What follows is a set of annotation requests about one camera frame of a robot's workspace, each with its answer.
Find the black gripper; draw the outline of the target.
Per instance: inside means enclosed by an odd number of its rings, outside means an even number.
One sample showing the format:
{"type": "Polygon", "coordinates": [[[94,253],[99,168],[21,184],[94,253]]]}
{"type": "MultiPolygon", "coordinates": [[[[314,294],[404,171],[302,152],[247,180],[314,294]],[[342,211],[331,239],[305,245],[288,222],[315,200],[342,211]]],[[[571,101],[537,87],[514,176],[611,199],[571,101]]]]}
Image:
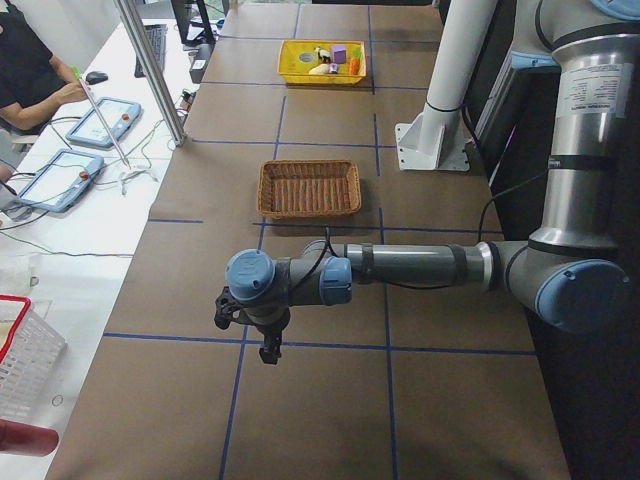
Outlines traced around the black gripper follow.
{"type": "Polygon", "coordinates": [[[261,361],[264,364],[276,365],[281,358],[282,333],[290,321],[289,308],[286,306],[261,306],[245,308],[244,311],[264,335],[264,347],[259,348],[261,361]]]}

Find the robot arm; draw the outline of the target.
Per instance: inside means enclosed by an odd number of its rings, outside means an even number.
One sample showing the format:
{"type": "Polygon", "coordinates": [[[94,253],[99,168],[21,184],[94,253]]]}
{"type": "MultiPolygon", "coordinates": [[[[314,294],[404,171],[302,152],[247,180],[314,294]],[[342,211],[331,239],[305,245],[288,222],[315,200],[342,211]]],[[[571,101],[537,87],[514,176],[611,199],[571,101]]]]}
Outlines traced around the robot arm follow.
{"type": "Polygon", "coordinates": [[[613,176],[639,68],[635,1],[521,1],[515,69],[558,67],[547,186],[540,227],[525,241],[409,246],[310,243],[297,258],[258,249],[235,254],[215,302],[215,324],[263,334],[259,354],[276,363],[294,306],[349,302],[354,282],[430,290],[478,282],[503,286],[547,324],[571,333],[618,318],[632,284],[615,263],[608,232],[613,176]]]}

